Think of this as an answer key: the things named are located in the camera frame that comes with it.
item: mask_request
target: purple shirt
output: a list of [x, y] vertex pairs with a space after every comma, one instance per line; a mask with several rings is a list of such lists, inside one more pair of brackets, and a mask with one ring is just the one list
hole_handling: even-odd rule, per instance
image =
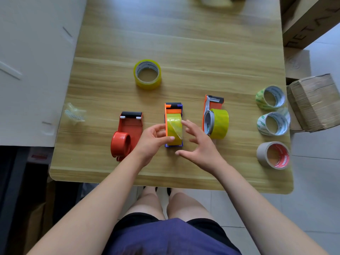
[[134, 254], [220, 254], [240, 255], [179, 218], [128, 227], [113, 233], [105, 255]]

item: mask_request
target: person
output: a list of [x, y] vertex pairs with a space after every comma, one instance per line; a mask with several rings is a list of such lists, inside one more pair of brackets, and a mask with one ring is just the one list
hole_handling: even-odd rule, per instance
[[[176, 154], [222, 184], [262, 255], [327, 254], [230, 166], [201, 128], [189, 120], [182, 124], [198, 146], [193, 152]], [[28, 254], [240, 254], [212, 215], [181, 189], [171, 190], [168, 220], [155, 187], [146, 187], [117, 223], [139, 171], [174, 139], [165, 136], [164, 128], [165, 124], [157, 124], [144, 130], [134, 150]]]

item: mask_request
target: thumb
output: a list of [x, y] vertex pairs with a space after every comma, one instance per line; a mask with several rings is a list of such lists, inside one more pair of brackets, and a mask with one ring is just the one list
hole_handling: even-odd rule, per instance
[[188, 159], [191, 162], [193, 162], [193, 160], [194, 160], [193, 152], [190, 152], [190, 151], [177, 150], [175, 152], [175, 154], [178, 155], [178, 156], [184, 157], [184, 158]]
[[165, 145], [166, 143], [170, 143], [174, 141], [175, 137], [174, 136], [166, 136], [166, 137], [161, 137], [157, 138], [157, 142], [159, 146]]

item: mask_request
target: wooden table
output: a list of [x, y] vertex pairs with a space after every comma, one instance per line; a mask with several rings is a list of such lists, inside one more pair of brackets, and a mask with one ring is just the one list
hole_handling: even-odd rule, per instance
[[[139, 89], [133, 67], [157, 61], [163, 82]], [[205, 94], [224, 97], [227, 136], [221, 155], [258, 191], [290, 193], [291, 169], [260, 166], [258, 145], [289, 133], [264, 137], [256, 122], [265, 111], [255, 94], [268, 85], [285, 91], [279, 0], [245, 0], [230, 9], [204, 7], [199, 0], [88, 0], [65, 103], [87, 110], [83, 123], [61, 118], [50, 175], [55, 180], [99, 183], [117, 165], [110, 141], [122, 111], [142, 111], [144, 128], [164, 122], [164, 103], [182, 102], [183, 117], [202, 122]], [[195, 144], [184, 134], [184, 149]], [[219, 182], [161, 147], [138, 175], [136, 185], [222, 190]]]

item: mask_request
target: black shorts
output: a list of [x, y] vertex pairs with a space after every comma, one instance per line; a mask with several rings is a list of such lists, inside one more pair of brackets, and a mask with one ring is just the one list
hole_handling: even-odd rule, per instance
[[[113, 228], [113, 231], [119, 231], [127, 227], [132, 227], [141, 224], [153, 223], [158, 222], [159, 219], [155, 218], [154, 216], [146, 213], [131, 213], [123, 217], [121, 220]], [[200, 230], [201, 232], [209, 235], [210, 237], [214, 238], [215, 240], [224, 243], [225, 245], [229, 246], [230, 248], [240, 252], [239, 249], [236, 248], [235, 245], [229, 240], [225, 231], [218, 223], [214, 220], [207, 219], [207, 218], [196, 218], [189, 220], [187, 222], [189, 225], [195, 227], [196, 229]]]

